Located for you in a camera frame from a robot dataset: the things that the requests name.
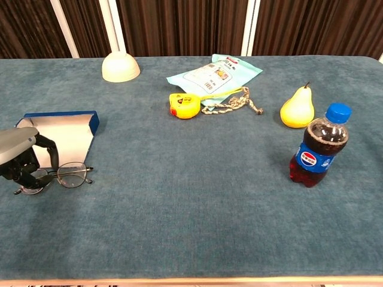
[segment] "blue box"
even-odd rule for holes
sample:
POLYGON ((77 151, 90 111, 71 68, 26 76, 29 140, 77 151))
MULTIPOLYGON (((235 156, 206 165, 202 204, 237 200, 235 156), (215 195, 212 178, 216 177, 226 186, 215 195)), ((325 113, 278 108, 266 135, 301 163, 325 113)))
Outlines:
MULTIPOLYGON (((16 127, 35 127, 56 143, 59 165, 85 162, 99 125, 96 111, 42 112, 25 114, 16 127)), ((33 146, 41 168, 50 168, 46 148, 33 146)))

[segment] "plastic bag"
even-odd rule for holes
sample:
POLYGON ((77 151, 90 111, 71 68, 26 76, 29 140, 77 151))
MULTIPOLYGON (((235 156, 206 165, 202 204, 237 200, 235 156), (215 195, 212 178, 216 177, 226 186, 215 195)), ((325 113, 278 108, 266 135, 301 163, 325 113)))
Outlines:
MULTIPOLYGON (((181 87, 186 93, 206 96, 242 87, 261 72, 261 69, 241 59, 230 55, 213 54, 210 64, 166 79, 170 84, 181 87)), ((228 96, 207 99, 201 103, 205 106, 221 103, 228 96)))

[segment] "tape measure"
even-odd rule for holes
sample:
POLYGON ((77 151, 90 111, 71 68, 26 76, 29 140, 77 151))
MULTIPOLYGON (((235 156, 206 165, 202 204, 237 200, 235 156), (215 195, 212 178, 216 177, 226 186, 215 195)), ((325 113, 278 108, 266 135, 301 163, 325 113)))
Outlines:
POLYGON ((195 117, 201 108, 201 101, 215 97, 229 96, 242 91, 242 87, 220 94, 198 96, 190 93, 174 93, 169 96, 170 113, 178 118, 188 119, 195 117))

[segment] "pear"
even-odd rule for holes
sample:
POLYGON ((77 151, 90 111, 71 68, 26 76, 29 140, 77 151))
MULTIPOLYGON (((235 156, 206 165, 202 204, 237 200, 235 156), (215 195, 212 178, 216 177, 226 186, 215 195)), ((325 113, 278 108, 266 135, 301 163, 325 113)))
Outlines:
POLYGON ((299 88, 294 96, 287 100, 281 108, 282 122, 293 128, 306 127, 314 119, 314 106, 311 100, 311 89, 308 82, 299 88))

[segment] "cola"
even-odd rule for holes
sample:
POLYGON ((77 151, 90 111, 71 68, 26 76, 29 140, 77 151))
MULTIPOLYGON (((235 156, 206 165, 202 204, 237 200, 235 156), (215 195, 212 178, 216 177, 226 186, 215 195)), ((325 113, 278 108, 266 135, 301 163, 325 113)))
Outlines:
POLYGON ((313 187, 327 175, 335 155, 348 142, 344 124, 350 115, 350 107, 332 103, 325 117, 317 118, 307 126, 298 152, 290 160, 292 181, 313 187))

